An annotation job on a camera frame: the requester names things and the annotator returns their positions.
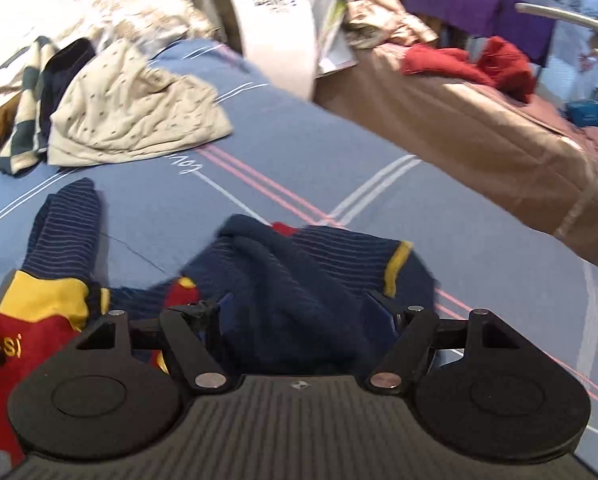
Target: bed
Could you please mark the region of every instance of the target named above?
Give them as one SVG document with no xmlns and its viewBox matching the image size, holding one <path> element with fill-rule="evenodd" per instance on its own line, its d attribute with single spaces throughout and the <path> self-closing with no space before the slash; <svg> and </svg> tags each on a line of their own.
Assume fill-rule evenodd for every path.
<svg viewBox="0 0 598 480">
<path fill-rule="evenodd" d="M 439 281 L 443 317 L 492 309 L 589 386 L 579 454 L 598 470 L 597 268 L 417 156 L 275 88 L 227 47 L 181 41 L 153 63 L 213 83 L 234 134 L 151 160 L 0 174 L 0 282 L 22 263 L 45 197 L 84 176 L 104 202 L 95 277 L 111 286 L 175 275 L 234 213 L 407 239 Z"/>
<path fill-rule="evenodd" d="M 592 200 L 560 238 L 598 265 L 598 128 L 573 128 L 538 96 L 524 106 L 456 79 L 403 76 L 406 51 L 387 43 L 357 51 L 357 66 L 317 81 L 315 102 L 548 234 L 591 186 Z"/>
</svg>

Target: brown bedsheet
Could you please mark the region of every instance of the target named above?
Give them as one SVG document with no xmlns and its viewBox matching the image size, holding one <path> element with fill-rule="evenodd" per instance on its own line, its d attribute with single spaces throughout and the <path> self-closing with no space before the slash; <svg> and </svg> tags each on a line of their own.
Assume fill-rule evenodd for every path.
<svg viewBox="0 0 598 480">
<path fill-rule="evenodd" d="M 598 265 L 598 128 L 577 130 L 536 97 L 528 106 L 490 88 L 403 76 L 402 46 L 357 51 L 358 65 L 317 81 L 315 101 L 434 164 L 519 220 L 549 234 L 592 186 L 559 238 Z"/>
</svg>

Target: beige patterned cloth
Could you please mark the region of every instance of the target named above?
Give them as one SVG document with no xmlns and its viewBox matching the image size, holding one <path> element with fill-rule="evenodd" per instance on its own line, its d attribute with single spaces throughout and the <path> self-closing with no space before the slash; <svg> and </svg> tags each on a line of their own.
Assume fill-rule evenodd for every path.
<svg viewBox="0 0 598 480">
<path fill-rule="evenodd" d="M 216 97 L 210 83 L 150 68 L 118 40 L 79 72 L 51 115 L 48 163 L 127 162 L 220 139 L 232 126 Z"/>
<path fill-rule="evenodd" d="M 355 48 L 374 48 L 387 41 L 410 46 L 438 38 L 399 0 L 348 0 L 346 28 L 348 43 Z"/>
<path fill-rule="evenodd" d="M 147 57 L 158 54 L 180 38 L 213 38 L 216 28 L 190 0 L 75 0 L 67 16 L 57 16 L 57 34 L 35 31 L 50 37 L 59 49 L 79 38 L 88 38 L 97 53 L 125 38 Z M 23 41 L 20 47 L 30 45 Z M 24 53 L 0 69 L 0 106 L 21 88 Z"/>
</svg>

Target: red cloth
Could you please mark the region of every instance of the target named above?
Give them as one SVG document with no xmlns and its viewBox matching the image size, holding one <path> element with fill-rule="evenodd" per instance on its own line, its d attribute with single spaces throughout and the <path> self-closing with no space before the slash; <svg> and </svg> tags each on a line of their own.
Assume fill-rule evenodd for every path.
<svg viewBox="0 0 598 480">
<path fill-rule="evenodd" d="M 10 453 L 13 466 L 24 456 L 8 419 L 10 392 L 75 335 L 70 322 L 63 316 L 28 323 L 0 314 L 0 348 L 6 354 L 6 363 L 0 366 L 0 450 Z"/>
<path fill-rule="evenodd" d="M 186 283 L 181 278 L 172 280 L 163 308 L 197 303 L 201 299 L 199 289 L 196 288 L 196 285 L 191 280 L 189 280 L 189 283 Z"/>
<path fill-rule="evenodd" d="M 456 77 L 471 83 L 492 86 L 528 104 L 535 79 L 527 56 L 498 36 L 488 39 L 477 64 L 460 48 L 438 50 L 424 44 L 412 46 L 403 57 L 403 74 L 431 74 Z"/>
<path fill-rule="evenodd" d="M 468 62 L 468 53 L 458 48 L 434 49 L 424 44 L 412 46 L 403 57 L 403 74 L 433 74 L 465 79 L 472 83 L 494 86 L 492 79 Z"/>
<path fill-rule="evenodd" d="M 528 57 L 512 43 L 492 36 L 477 66 L 492 79 L 497 90 L 522 103 L 530 102 L 536 83 L 534 74 Z"/>
<path fill-rule="evenodd" d="M 295 232 L 298 231 L 295 227 L 290 227 L 289 225 L 284 224 L 283 222 L 274 222 L 272 224 L 272 229 L 278 232 L 280 235 L 283 236 L 292 236 Z"/>
</svg>

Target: white curved object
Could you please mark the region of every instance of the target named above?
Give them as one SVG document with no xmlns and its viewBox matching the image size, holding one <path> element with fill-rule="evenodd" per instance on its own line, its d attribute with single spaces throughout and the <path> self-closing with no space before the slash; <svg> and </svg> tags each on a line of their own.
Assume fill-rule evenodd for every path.
<svg viewBox="0 0 598 480">
<path fill-rule="evenodd" d="M 272 83 L 311 100 L 317 41 L 309 0 L 221 0 L 228 44 Z"/>
<path fill-rule="evenodd" d="M 519 12 L 544 16 L 546 18 L 552 18 L 553 20 L 561 20 L 562 22 L 574 23 L 575 25 L 590 28 L 598 33 L 598 20 L 588 18 L 587 16 L 577 14 L 576 12 L 533 4 L 516 4 L 515 7 Z"/>
</svg>

